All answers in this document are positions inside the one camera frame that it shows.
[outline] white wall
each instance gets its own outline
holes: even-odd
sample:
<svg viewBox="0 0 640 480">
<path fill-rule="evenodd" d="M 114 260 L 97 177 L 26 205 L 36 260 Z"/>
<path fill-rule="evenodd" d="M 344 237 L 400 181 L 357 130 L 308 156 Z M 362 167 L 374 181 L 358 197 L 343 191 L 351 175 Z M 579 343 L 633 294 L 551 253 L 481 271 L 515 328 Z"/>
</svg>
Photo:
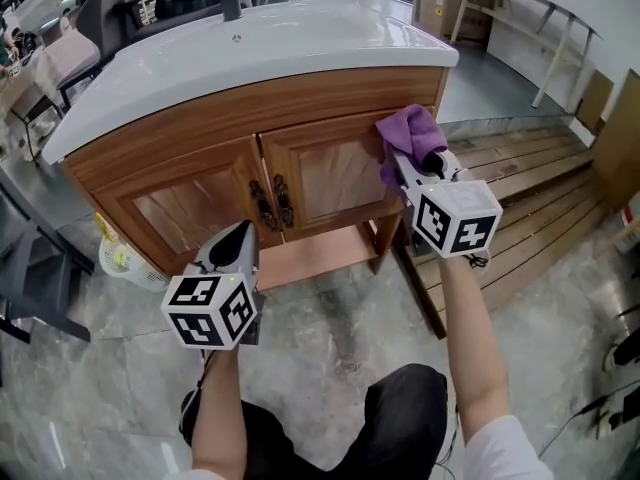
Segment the white wall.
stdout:
<svg viewBox="0 0 640 480">
<path fill-rule="evenodd" d="M 640 0 L 550 1 L 574 13 L 602 36 L 601 40 L 594 37 L 589 57 L 595 68 L 615 84 L 603 112 L 603 119 L 606 120 L 622 89 L 629 68 L 640 71 Z M 565 22 L 566 17 L 556 17 L 545 30 L 559 37 Z M 574 28 L 572 43 L 576 46 L 584 45 L 584 28 Z"/>
</svg>

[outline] laundry basket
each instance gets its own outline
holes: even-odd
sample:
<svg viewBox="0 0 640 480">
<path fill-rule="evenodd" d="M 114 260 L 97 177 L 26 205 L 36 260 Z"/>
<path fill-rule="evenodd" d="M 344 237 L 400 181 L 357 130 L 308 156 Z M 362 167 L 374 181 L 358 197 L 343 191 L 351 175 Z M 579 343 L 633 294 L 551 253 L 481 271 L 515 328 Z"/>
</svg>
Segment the laundry basket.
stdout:
<svg viewBox="0 0 640 480">
<path fill-rule="evenodd" d="M 127 279 L 152 292 L 167 289 L 169 279 L 149 265 L 131 247 L 121 242 L 100 241 L 100 265 L 112 277 Z"/>
</svg>

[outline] wooden floor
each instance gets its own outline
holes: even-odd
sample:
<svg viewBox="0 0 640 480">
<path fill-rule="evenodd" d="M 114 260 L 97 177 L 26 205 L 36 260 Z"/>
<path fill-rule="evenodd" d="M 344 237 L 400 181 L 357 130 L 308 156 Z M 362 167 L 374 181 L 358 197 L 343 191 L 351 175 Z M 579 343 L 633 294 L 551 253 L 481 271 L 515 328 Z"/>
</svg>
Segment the wooden floor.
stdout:
<svg viewBox="0 0 640 480">
<path fill-rule="evenodd" d="M 489 309 L 542 275 L 607 212 L 589 168 L 591 152 L 565 127 L 459 140 L 449 148 L 504 208 L 489 268 L 479 277 Z M 417 295 L 436 335 L 446 336 L 435 255 L 415 257 L 400 238 L 396 251 L 409 277 L 419 279 L 424 293 Z"/>
</svg>

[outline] bathroom vanity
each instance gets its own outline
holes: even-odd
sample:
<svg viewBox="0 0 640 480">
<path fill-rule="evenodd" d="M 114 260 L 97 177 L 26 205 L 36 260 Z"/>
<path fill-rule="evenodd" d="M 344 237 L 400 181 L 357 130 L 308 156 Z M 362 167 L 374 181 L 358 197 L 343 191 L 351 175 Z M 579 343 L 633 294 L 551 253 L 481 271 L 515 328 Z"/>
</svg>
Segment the bathroom vanity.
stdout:
<svg viewBox="0 0 640 480">
<path fill-rule="evenodd" d="M 438 109 L 455 50 L 374 8 L 316 0 L 212 17 L 130 46 L 44 149 L 158 269 L 257 226 L 259 287 L 384 258 L 403 203 L 375 122 Z"/>
</svg>

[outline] purple cloth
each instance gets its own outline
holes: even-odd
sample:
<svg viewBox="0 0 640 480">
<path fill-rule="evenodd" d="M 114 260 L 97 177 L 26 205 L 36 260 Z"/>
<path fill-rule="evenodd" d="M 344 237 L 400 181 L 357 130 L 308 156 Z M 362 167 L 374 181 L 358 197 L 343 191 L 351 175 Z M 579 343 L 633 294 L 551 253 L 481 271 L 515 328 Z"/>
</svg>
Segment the purple cloth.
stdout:
<svg viewBox="0 0 640 480">
<path fill-rule="evenodd" d="M 429 111 L 422 105 L 409 105 L 376 123 L 385 141 L 387 161 L 380 169 L 380 177 L 387 185 L 397 185 L 388 147 L 406 153 L 415 165 L 421 165 L 429 153 L 442 153 L 447 149 L 447 139 Z"/>
</svg>

